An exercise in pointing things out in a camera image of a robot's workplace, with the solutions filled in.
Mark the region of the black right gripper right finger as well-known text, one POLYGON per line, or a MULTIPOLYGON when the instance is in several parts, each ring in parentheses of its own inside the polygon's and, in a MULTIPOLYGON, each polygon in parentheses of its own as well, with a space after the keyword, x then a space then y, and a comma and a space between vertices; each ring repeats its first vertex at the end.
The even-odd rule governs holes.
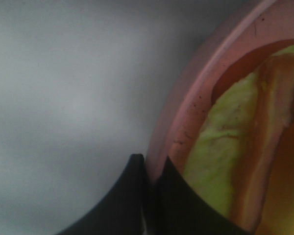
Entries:
POLYGON ((246 235, 185 182, 170 159, 153 184, 143 177, 143 215, 148 235, 246 235))

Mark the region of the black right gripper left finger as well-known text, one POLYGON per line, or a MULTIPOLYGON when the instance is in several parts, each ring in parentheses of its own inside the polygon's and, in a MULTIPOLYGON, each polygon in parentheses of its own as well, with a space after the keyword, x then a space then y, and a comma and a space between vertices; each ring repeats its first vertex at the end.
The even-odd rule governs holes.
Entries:
POLYGON ((60 235, 142 235, 145 160, 132 154, 108 193, 60 235))

